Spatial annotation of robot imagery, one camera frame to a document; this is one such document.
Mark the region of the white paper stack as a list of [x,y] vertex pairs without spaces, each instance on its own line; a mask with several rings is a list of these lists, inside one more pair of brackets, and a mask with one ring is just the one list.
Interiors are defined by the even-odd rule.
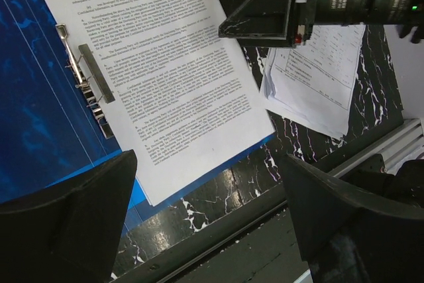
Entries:
[[318,133],[343,138],[364,31],[364,25],[315,26],[304,45],[269,49],[262,106]]

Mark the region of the printed text document sheets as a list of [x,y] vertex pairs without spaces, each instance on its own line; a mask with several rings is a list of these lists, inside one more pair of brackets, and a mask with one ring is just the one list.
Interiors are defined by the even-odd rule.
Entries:
[[219,0],[45,0],[89,46],[114,100],[100,105],[158,205],[274,133]]

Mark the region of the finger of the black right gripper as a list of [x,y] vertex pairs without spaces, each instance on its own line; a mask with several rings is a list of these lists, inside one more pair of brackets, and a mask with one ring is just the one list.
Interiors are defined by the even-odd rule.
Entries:
[[221,38],[285,40],[295,0],[245,0],[219,26]]

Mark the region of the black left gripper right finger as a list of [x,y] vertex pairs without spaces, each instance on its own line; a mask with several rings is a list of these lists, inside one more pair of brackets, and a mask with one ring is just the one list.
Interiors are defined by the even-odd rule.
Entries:
[[301,259],[314,282],[423,281],[423,161],[347,180],[280,162]]

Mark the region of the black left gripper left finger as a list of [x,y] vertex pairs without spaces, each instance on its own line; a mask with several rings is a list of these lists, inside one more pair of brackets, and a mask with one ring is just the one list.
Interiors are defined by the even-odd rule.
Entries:
[[1,204],[2,282],[108,282],[137,168],[134,151]]

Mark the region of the blue file folder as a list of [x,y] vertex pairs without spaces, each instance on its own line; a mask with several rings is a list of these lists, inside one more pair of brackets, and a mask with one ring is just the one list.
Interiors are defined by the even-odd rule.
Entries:
[[[1,201],[53,186],[112,159],[119,146],[101,108],[114,100],[86,44],[70,47],[45,0],[1,0]],[[125,226],[131,229],[253,150],[250,147],[158,205],[135,175]]]

